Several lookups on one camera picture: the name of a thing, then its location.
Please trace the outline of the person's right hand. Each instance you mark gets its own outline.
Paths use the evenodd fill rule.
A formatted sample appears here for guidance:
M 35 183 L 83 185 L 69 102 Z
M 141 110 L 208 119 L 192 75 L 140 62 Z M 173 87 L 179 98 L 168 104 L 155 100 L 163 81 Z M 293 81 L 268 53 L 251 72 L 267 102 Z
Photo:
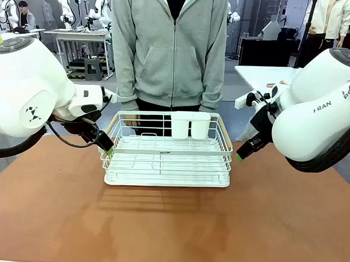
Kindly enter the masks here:
M 126 126 L 137 128 L 140 126 L 139 109 L 132 110 L 130 113 L 123 115 L 123 121 Z

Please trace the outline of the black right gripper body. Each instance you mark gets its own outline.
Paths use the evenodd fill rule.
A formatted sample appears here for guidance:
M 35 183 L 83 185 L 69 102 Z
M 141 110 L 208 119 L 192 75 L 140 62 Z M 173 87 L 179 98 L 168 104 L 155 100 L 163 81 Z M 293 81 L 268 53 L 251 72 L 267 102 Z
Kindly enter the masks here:
M 273 143 L 272 122 L 267 106 L 263 106 L 250 120 L 250 124 L 257 131 L 252 136 L 253 140 L 260 140 L 265 143 Z

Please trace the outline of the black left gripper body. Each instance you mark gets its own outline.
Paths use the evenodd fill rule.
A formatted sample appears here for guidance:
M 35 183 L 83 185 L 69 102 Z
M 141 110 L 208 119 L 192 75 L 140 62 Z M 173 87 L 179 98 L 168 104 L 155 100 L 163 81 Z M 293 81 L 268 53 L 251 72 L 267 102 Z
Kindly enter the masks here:
M 96 142 L 101 135 L 100 129 L 96 123 L 100 117 L 101 112 L 92 112 L 78 117 L 75 120 L 68 121 L 53 115 L 52 121 L 62 125 L 70 134 L 81 136 L 86 143 L 91 143 Z

